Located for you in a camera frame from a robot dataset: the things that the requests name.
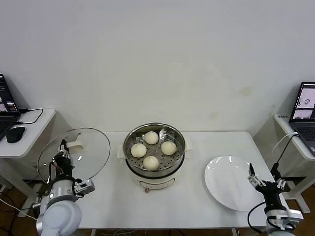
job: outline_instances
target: power cord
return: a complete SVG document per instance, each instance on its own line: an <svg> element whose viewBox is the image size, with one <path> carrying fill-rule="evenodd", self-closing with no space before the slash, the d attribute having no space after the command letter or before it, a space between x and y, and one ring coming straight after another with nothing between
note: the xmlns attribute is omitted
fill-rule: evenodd
<svg viewBox="0 0 315 236"><path fill-rule="evenodd" d="M182 231L180 231L180 230L177 230L177 231L180 232L183 236L185 236L185 234Z"/></svg>
<svg viewBox="0 0 315 236"><path fill-rule="evenodd" d="M287 136L289 136L289 135L291 135L291 134L297 134L297 132L292 132L292 133L289 133L289 134L285 135L282 139L280 139L280 141L279 141L279 142L277 142L277 144L276 144L276 145L274 146L274 148L272 149L272 152L271 152L271 153L273 153L273 152L274 152L275 148L279 145L279 143L281 143L281 142L282 142L282 140L283 140L283 139L285 139Z"/></svg>
<svg viewBox="0 0 315 236"><path fill-rule="evenodd" d="M133 231L130 231L130 232L124 232L122 230L116 230L113 235L111 235L111 234L104 234L104 233L100 233L100 234L103 235L103 236L117 236L117 235L126 235L127 236L127 234L131 234L131 233L136 232L136 231L137 230L133 230Z"/></svg>
<svg viewBox="0 0 315 236"><path fill-rule="evenodd" d="M4 196L6 196L11 202L12 202L12 205L14 205L15 206L15 203L14 203L14 201L12 200L12 198L10 198L8 195L6 195L5 193L2 193L2 192L0 192L0 196L1 195L4 195ZM24 209L20 209L20 210L28 210L28 209L31 209L32 207L30 207L30 208L24 208ZM0 212L16 212L16 210L0 210Z"/></svg>
<svg viewBox="0 0 315 236"><path fill-rule="evenodd" d="M25 182L25 183L31 183L34 179L36 179L38 177L38 175L36 175L34 178L32 178L32 179L23 179L23 181Z"/></svg>
<svg viewBox="0 0 315 236"><path fill-rule="evenodd" d="M21 208L23 205L24 205L24 202L26 201L27 198L25 198L25 200L21 203L21 205L19 206L19 208ZM9 229L9 233L8 233L8 236L13 236L13 233L12 233L12 230L13 230L13 224L15 222L15 219L16 219L16 216L18 215L17 211L14 213L14 217L11 221L11 224L10 224L10 229Z"/></svg>
<svg viewBox="0 0 315 236"><path fill-rule="evenodd" d="M3 203L4 203L4 204L6 204L6 205L8 205L8 206L10 206L10 207L12 207L12 208L14 208L14 209L18 210L19 212L21 212L21 213L22 213L22 214L24 214L25 216L27 216L27 217L29 217L29 218L32 218L33 220L37 221L37 219L36 219L36 218L34 218L34 217L32 217L32 216L29 216L29 215L25 214L25 213L24 213L24 212L22 212L20 209L16 208L15 206L10 205L9 203L6 203L6 202L5 202L4 200L2 200L1 198L0 198L0 201L1 201L1 202L3 202Z"/></svg>
<svg viewBox="0 0 315 236"><path fill-rule="evenodd" d="M282 151L282 153L281 153L281 155L280 155L280 157L279 157L279 159L277 160L276 163L279 163L281 157L282 157L283 154L284 154L284 151L286 150L287 146L289 145L289 143L291 142L291 140L292 140L293 137L295 137L295 136L298 136L297 132L296 132L296 134L292 135L291 138L289 139L289 141L286 143L286 145L285 145L285 147L284 147L284 149L283 149L283 151Z"/></svg>
<svg viewBox="0 0 315 236"><path fill-rule="evenodd" d="M253 227L250 223L250 216L251 216L251 213L258 207L260 207L261 205L265 204L266 202L262 202L262 203L259 203L258 205L254 206L253 209L251 209L249 212L248 212L248 215L247 215L247 223L248 225L250 226L250 228L252 230L254 230L255 232L259 233L259 234L262 234L262 231L260 231L259 229Z"/></svg>
<svg viewBox="0 0 315 236"><path fill-rule="evenodd" d="M283 154L284 154L284 152L285 152L287 146L289 145L289 143L291 142L291 140L292 140L293 137L295 137L295 136L298 136L297 132L296 132L294 135L292 135L292 136L290 137L289 141L286 143L286 145L285 145L285 147L284 147L284 149L283 149L283 151L282 151L280 157L278 158L277 162L276 162L276 163L272 166L272 168L271 168L270 173L271 173L272 177L275 179L275 181L278 181L278 180L281 178L281 174L280 174L280 172L278 171L279 161L281 160L281 158L282 158L282 156L283 156Z"/></svg>
<svg viewBox="0 0 315 236"><path fill-rule="evenodd" d="M3 230L6 233L8 233L8 236L13 236L12 232L10 232L9 230L6 230L4 227L0 227L0 230Z"/></svg>
<svg viewBox="0 0 315 236"><path fill-rule="evenodd" d="M14 122L13 124L34 124L36 121L38 121L38 119L40 118L40 116L43 114L44 110L42 108L37 108L37 109L19 109L19 112L21 114L24 114L26 112L32 112L32 111L38 111L41 110L40 114L38 115L38 117L36 118L36 120L34 120L33 122L22 122L22 121L17 121Z"/></svg>

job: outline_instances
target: laptop keyboard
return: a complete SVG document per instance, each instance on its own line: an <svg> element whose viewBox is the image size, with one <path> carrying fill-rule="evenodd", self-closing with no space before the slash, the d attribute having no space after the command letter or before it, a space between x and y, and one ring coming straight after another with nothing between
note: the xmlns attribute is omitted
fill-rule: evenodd
<svg viewBox="0 0 315 236"><path fill-rule="evenodd" d="M297 127L296 129L306 141L315 141L315 127Z"/></svg>
<svg viewBox="0 0 315 236"><path fill-rule="evenodd" d="M12 123L12 120L0 120L0 133L3 133Z"/></svg>

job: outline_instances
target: white wall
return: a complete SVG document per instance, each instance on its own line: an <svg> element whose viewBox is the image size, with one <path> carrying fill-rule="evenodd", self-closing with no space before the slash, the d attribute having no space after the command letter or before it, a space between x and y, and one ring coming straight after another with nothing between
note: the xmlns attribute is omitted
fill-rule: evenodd
<svg viewBox="0 0 315 236"><path fill-rule="evenodd" d="M0 71L72 126L254 135L315 75L315 1L0 0Z"/></svg>

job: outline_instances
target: wall stain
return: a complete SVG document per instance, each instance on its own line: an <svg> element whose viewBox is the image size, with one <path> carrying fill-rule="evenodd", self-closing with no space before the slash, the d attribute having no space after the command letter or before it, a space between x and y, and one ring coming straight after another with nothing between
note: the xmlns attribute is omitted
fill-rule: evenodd
<svg viewBox="0 0 315 236"><path fill-rule="evenodd" d="M217 119L220 116L220 112L211 112L209 115L210 119Z"/></svg>
<svg viewBox="0 0 315 236"><path fill-rule="evenodd" d="M252 86L243 87L241 90L237 92L239 95L248 97L252 94Z"/></svg>
<svg viewBox="0 0 315 236"><path fill-rule="evenodd" d="M275 108L276 108L276 105L272 104L272 106L270 107L269 112L268 112L269 116L272 116L275 113Z"/></svg>

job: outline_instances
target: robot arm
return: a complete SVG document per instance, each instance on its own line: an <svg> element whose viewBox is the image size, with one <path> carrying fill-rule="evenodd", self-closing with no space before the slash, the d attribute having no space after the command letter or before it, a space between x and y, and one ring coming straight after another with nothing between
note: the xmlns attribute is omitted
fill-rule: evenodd
<svg viewBox="0 0 315 236"><path fill-rule="evenodd" d="M279 179L277 182L260 180L255 174L250 163L248 180L252 186L263 194L267 216L267 233L270 236L290 236L288 231L295 229L295 226L303 220L303 215L298 210L286 209L281 203L279 194L284 192L285 180Z"/></svg>
<svg viewBox="0 0 315 236"><path fill-rule="evenodd" d="M56 168L52 180L51 167ZM81 210L75 203L95 190L92 180L74 179L72 177L72 160L65 140L61 142L58 153L49 164L49 184L52 189L40 203L40 215L36 228L41 236L71 235L80 225Z"/></svg>

